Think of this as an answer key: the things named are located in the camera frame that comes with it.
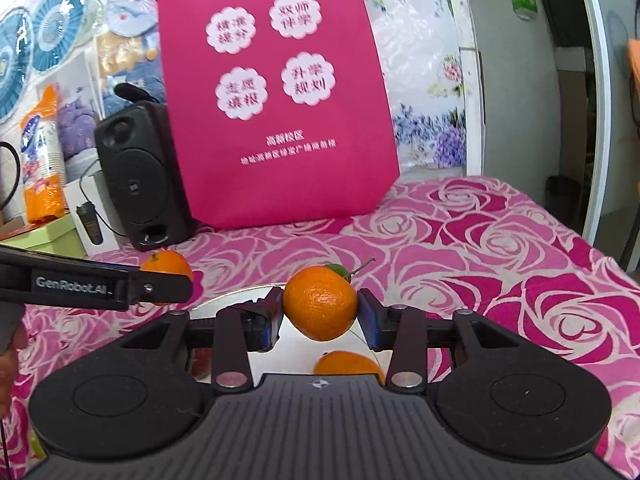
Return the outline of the person left hand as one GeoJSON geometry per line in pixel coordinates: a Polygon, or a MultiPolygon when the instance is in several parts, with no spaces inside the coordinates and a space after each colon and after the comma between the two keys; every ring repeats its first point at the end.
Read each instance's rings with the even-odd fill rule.
{"type": "Polygon", "coordinates": [[[18,352],[28,344],[22,304],[1,303],[1,417],[9,414],[11,393],[20,371],[18,352]]]}

